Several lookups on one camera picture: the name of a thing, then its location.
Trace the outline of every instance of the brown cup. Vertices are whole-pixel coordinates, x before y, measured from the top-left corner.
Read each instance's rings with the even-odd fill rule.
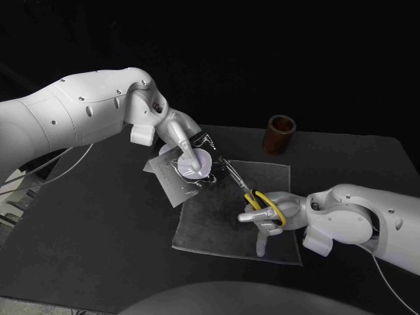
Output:
[[[284,153],[296,129],[297,125],[290,117],[276,115],[270,118],[263,142],[268,154],[279,156]]]

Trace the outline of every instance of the table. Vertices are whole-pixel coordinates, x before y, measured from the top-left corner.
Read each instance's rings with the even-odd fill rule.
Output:
[[[297,132],[287,152],[271,157],[261,149],[261,129],[202,127],[225,158],[292,165],[294,194],[351,183],[420,197],[420,177],[393,138]],[[52,177],[85,149],[61,159]],[[141,171],[150,150],[130,143],[126,128],[42,188],[0,250],[0,297],[117,313],[169,288],[228,280],[283,285],[372,312],[409,314],[357,246],[335,242],[329,257],[300,246],[305,267],[172,249],[180,208],[172,208],[154,175]],[[420,312],[420,277],[380,265]]]

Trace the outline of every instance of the dark gray towel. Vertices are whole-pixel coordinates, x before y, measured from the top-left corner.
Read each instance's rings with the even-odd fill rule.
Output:
[[[290,191],[289,166],[244,161],[231,163],[250,188],[261,192]],[[254,223],[238,222],[244,207],[242,191],[228,176],[183,203],[172,247],[208,255],[302,264],[293,231],[271,236],[266,255],[257,256],[258,229]]]

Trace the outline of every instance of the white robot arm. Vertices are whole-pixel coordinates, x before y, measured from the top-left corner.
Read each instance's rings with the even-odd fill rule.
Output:
[[[133,143],[152,146],[156,130],[201,169],[188,140],[201,128],[169,107],[149,73],[137,68],[69,75],[32,95],[0,102],[0,186],[32,159],[104,140],[127,124]]]
[[[287,217],[283,229],[307,226],[303,246],[312,251],[328,256],[336,240],[420,275],[419,198],[351,184],[307,198],[286,192],[266,195]],[[241,222],[277,218],[268,208],[238,216]]]

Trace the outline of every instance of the yellow scissors handle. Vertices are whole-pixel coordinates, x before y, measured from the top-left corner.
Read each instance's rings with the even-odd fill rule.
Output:
[[[263,201],[271,206],[271,209],[274,210],[276,214],[279,215],[279,219],[281,220],[280,226],[284,226],[287,221],[286,221],[286,216],[283,215],[283,212],[279,209],[279,206],[274,204],[270,198],[257,190],[255,190],[255,195],[260,196]],[[255,199],[248,194],[245,194],[245,200],[248,200],[248,203],[251,204],[254,210],[261,209],[260,204],[257,203]]]

